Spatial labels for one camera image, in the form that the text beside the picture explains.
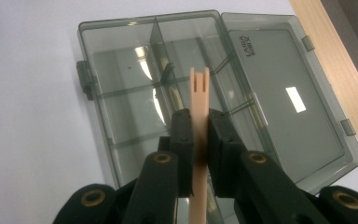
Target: wooden board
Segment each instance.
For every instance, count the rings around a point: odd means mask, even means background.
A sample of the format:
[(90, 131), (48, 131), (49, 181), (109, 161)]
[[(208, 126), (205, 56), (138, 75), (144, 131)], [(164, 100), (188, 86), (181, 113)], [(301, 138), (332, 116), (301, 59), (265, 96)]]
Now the wooden board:
[(319, 0), (290, 0), (358, 138), (358, 72)]

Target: transparent plastic container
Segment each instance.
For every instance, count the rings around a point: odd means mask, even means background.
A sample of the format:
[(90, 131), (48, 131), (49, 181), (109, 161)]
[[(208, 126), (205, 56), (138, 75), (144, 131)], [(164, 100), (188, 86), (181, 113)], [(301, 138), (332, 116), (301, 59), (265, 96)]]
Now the transparent plastic container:
[[(268, 153), (300, 188), (316, 193), (358, 165), (351, 125), (295, 16), (200, 11), (87, 21), (78, 33), (80, 79), (117, 187), (170, 134), (172, 112), (189, 108), (191, 67), (210, 69), (210, 108), (229, 114), (247, 148)], [(232, 200), (209, 199), (209, 223), (235, 223)]]

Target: wooden stick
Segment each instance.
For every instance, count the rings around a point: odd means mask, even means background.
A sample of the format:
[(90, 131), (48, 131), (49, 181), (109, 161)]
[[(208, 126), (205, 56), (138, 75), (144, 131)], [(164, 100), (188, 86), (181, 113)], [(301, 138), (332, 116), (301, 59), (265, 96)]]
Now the wooden stick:
[(193, 192), (189, 198), (190, 224), (206, 223), (207, 178), (206, 143), (209, 115), (209, 69), (204, 73), (190, 70), (190, 115), (193, 127), (195, 156), (193, 164)]

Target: brass screw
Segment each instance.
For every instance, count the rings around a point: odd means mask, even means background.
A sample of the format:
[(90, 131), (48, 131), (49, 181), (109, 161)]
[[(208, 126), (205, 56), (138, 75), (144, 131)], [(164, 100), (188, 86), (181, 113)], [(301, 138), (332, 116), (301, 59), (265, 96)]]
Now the brass screw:
[(345, 193), (341, 190), (336, 190), (333, 192), (333, 198), (336, 200), (336, 202), (344, 205), (347, 208), (356, 210), (358, 209), (358, 199), (348, 193)]
[(170, 160), (171, 157), (168, 154), (158, 154), (154, 157), (154, 161), (158, 163), (165, 163), (165, 162), (169, 162)]
[(264, 163), (267, 161), (267, 158), (259, 153), (252, 153), (249, 155), (249, 160), (255, 163)]
[(81, 197), (81, 204), (86, 207), (93, 207), (103, 202), (106, 194), (101, 189), (87, 191)]

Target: white surface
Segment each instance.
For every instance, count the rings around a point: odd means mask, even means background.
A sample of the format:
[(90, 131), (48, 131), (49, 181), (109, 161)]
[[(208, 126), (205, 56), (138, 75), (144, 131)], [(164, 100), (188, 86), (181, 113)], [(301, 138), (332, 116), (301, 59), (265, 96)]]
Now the white surface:
[[(111, 183), (78, 24), (204, 9), (293, 14), (287, 0), (0, 1), (0, 223), (51, 223), (77, 189)], [(358, 168), (339, 184), (358, 190)]]

